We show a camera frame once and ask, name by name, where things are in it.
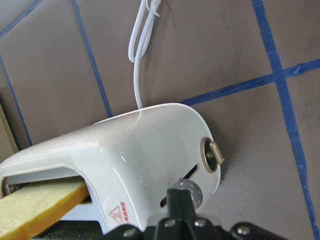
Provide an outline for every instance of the toaster housing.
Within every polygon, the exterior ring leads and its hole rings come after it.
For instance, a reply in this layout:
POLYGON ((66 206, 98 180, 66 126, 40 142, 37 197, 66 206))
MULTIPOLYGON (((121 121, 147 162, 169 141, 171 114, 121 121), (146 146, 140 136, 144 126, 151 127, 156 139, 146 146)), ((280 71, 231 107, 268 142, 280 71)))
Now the toaster housing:
POLYGON ((118 115, 24 149, 0 164, 0 199, 30 182, 81 176, 89 198, 61 220, 97 221, 105 234, 120 224, 144 230, 167 211, 167 189, 188 178, 203 207, 220 181, 208 170, 203 139, 213 139, 191 107, 167 103, 118 115))

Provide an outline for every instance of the red logo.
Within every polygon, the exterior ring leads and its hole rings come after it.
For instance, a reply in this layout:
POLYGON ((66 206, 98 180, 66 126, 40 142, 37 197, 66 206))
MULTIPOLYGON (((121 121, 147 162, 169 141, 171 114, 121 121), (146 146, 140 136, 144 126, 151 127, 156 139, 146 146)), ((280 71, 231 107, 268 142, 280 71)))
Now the red logo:
POLYGON ((126 223, 129 223, 129 218, 128 218, 128 213, 126 209, 126 204, 122 201, 121 203, 121 208, 120 206, 116 206, 110 213, 109 215, 117 221, 118 224, 123 224, 124 221, 126 223))

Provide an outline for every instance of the white cable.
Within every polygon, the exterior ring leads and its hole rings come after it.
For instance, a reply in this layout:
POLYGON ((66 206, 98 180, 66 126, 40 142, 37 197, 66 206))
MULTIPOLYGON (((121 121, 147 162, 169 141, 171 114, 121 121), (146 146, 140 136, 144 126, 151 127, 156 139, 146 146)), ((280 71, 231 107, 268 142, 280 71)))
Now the white cable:
POLYGON ((129 41, 129 47, 128 47, 128 57, 131 62, 134 62, 134 69, 133 69, 133 88, 134 88, 134 96, 136 100, 136 104, 138 109, 141 109, 143 107, 141 96, 140 96, 140 90, 139 90, 139 68, 140 68, 140 61, 143 55, 145 54, 147 47, 149 45, 151 32, 154 25, 154 19, 155 15, 159 16, 156 12, 158 9, 159 4, 161 3, 160 0, 151 0, 150 8, 148 7, 148 0, 141 0, 140 8, 138 11, 138 14, 136 16, 136 20, 133 26, 131 38, 129 41), (142 22, 142 18, 145 12, 145 9, 148 9, 149 14, 146 18, 138 47, 136 50, 136 54, 134 57, 134 47, 136 43, 136 38, 138 35, 138 31, 142 22))

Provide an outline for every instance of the blue painter's tape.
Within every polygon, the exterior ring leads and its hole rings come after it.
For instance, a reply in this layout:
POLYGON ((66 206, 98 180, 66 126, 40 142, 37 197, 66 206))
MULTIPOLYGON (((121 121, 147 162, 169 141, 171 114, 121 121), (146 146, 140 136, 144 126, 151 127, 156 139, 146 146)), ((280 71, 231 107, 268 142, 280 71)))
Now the blue painter's tape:
MULTIPOLYGON (((299 76, 308 71, 312 71, 319 68, 320 68, 320 59, 316 59, 313 61, 300 63, 295 66, 288 67, 283 72, 284 72, 285 78, 291 78, 291 77, 299 76)), ((268 75, 257 77, 257 78, 244 81, 238 84, 227 86, 219 90, 210 91, 198 96, 190 97, 188 99, 181 101, 180 103, 188 106, 193 106, 193 105, 205 103, 207 101, 211 101, 214 99, 222 98, 228 95, 236 94, 242 91, 264 86, 273 82, 274 82, 273 74, 268 74, 268 75)))
POLYGON ((15 25, 17 25, 22 19, 24 19, 31 11, 33 11, 39 4, 44 0, 35 0, 31 5, 29 5, 19 16, 17 16, 8 26, 6 26, 0 32, 0 39, 6 35, 15 25))
MULTIPOLYGON (((280 57, 277 52, 276 44, 272 35, 272 31, 268 24, 264 3, 262 0, 252 0, 252 4, 260 28, 263 44, 272 68, 274 81, 278 90, 285 126, 290 138, 295 163, 299 173, 299 178, 302 186, 304 200, 306 203, 306 208, 309 214, 314 239, 320 240, 320 232, 315 222, 315 211, 308 189, 307 163, 299 136, 299 131, 290 98, 289 89, 286 83, 285 72, 283 71, 280 57)), ((296 75, 301 70, 301 68, 302 66, 295 68, 293 71, 290 72, 290 74, 296 75)))
POLYGON ((92 52, 91 45, 89 43, 89 39, 88 39, 88 36, 87 36, 87 32, 86 32, 86 29, 85 29, 84 22, 83 22, 83 20, 81 18, 79 7, 77 5, 76 0, 71 0, 71 4, 72 4, 72 7, 73 7, 74 15, 76 17, 76 21, 77 21, 78 26, 80 28, 82 39, 83 39, 84 46, 85 46, 86 52, 88 54, 90 63, 91 63, 91 67, 92 67, 92 70, 93 70, 94 77, 95 77, 96 83, 98 85, 98 88, 99 88, 99 91, 100 91, 100 95, 102 97, 104 108, 106 110, 106 113, 107 113, 108 117, 111 118, 111 117, 113 117, 113 113, 111 111, 111 108, 110 108, 110 105, 109 105, 109 102, 108 102, 108 99, 107 99, 107 96, 106 96, 105 88, 104 88, 104 86, 102 84, 100 73, 99 73, 98 67, 97 67, 96 62, 95 62, 94 54, 92 52))
POLYGON ((283 72, 286 78, 291 78, 291 77, 295 77, 318 68, 320 68, 320 59, 316 59, 306 63, 300 63, 292 67, 288 67, 283 72))
POLYGON ((181 101, 181 104, 185 104, 188 106, 201 104, 210 100, 218 99, 221 97, 225 97, 228 95, 232 95, 235 93, 239 93, 242 91, 246 91, 249 89, 257 88, 263 85, 267 85, 274 82, 274 76, 272 74, 257 77, 248 81, 244 81, 235 85, 227 86, 222 89, 207 92, 198 96, 194 96, 188 99, 181 101))
POLYGON ((9 75, 8 75, 8 72, 7 72, 7 69, 6 69, 4 60, 2 59, 1 55, 0 55, 0 65, 1 65, 1 67, 2 67, 2 70, 3 70, 4 76, 5 76, 6 82, 8 83, 8 86, 9 86, 11 95, 12 95, 12 97, 13 97, 13 101, 14 101, 14 103, 15 103, 15 107, 16 107, 16 109, 17 109, 17 111, 18 111, 20 120, 21 120, 21 122, 22 122, 22 126, 23 126, 23 129, 24 129, 26 138, 27 138, 27 140, 28 140, 29 145, 32 146, 33 144, 32 144, 32 141, 31 141, 31 138, 30 138, 28 129, 27 129, 26 122, 25 122, 25 120, 24 120, 24 117, 23 117, 23 115, 22 115, 21 109, 20 109, 20 107, 19 107, 18 100, 17 100, 16 94, 15 94, 14 88, 13 88, 13 86, 12 86, 12 84, 11 84, 11 81, 10 81, 10 78, 9 78, 9 75))

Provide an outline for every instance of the metal screw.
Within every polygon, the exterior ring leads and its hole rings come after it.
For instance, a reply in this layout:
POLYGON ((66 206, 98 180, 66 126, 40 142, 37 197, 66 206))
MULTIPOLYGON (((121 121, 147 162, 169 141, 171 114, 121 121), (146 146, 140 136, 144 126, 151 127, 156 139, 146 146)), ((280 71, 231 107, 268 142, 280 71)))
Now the metal screw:
POLYGON ((194 225, 195 225, 196 227, 201 228, 201 227, 203 227, 204 225, 206 225, 206 220, 203 219, 203 218, 198 218, 198 219, 196 219, 196 220, 194 221, 194 225))
POLYGON ((131 229, 125 230, 124 233, 123 233, 123 236, 125 238, 129 238, 129 237, 132 237, 133 235, 135 235, 135 233, 136 233, 136 229, 135 228, 131 228, 131 229))
POLYGON ((248 226, 239 226, 236 231, 238 234, 248 235, 250 233, 250 228, 248 226))
POLYGON ((176 224, 176 220, 168 219, 167 221, 165 221, 164 226, 166 228, 170 228, 170 227, 173 227, 175 224, 176 224))

